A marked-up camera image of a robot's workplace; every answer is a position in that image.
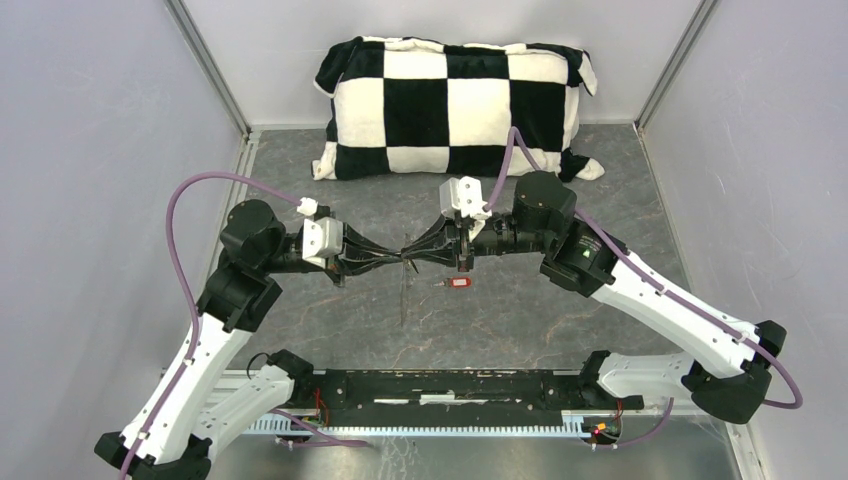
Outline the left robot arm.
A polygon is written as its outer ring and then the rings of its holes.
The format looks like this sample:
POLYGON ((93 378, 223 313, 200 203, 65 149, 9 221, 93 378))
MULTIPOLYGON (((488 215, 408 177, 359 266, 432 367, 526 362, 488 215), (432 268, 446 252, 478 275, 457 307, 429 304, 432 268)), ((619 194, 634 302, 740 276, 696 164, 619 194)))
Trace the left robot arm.
POLYGON ((325 206, 304 199, 301 210, 304 223, 295 233, 261 200, 229 212, 217 266, 201 294, 189 298, 191 325, 176 357, 137 416, 95 445, 121 478, 203 479, 214 459, 272 410, 311 404, 327 416, 314 366, 288 350, 272 353, 246 385, 207 406, 229 363, 281 296, 277 275, 321 273, 341 285, 401 259, 325 206))

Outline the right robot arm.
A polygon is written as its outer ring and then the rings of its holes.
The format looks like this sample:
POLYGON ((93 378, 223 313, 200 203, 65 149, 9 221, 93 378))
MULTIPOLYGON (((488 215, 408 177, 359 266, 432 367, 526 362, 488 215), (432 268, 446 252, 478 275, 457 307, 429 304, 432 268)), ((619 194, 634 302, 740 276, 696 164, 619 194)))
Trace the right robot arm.
POLYGON ((767 404, 785 329, 725 314, 664 278, 579 212, 576 194, 554 174, 521 176, 508 213, 488 210, 471 177, 451 179, 439 193, 440 217, 403 248, 403 259, 467 272, 482 256, 539 253, 540 273, 551 283, 624 312, 676 345, 666 355, 591 354, 577 382, 585 405, 686 398, 715 418, 745 424, 767 404))

